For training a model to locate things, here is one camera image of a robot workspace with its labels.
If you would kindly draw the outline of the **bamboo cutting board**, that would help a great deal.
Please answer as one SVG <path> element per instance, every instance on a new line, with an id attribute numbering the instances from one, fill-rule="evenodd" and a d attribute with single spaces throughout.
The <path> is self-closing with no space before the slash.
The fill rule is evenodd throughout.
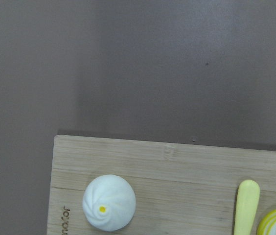
<path id="1" fill-rule="evenodd" d="M 133 188 L 136 212 L 119 235 L 230 235 L 236 192 L 260 186 L 252 233 L 276 209 L 276 152 L 58 135 L 54 139 L 49 235 L 99 235 L 82 210 L 87 185 L 114 174 Z"/>

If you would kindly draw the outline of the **yellow plastic knife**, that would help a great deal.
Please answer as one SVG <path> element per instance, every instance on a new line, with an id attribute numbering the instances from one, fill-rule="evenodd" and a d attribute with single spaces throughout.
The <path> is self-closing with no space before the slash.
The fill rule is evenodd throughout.
<path id="1" fill-rule="evenodd" d="M 253 227 L 260 187 L 253 180 L 244 180 L 240 183 L 236 198 L 234 235 L 250 235 Z"/>

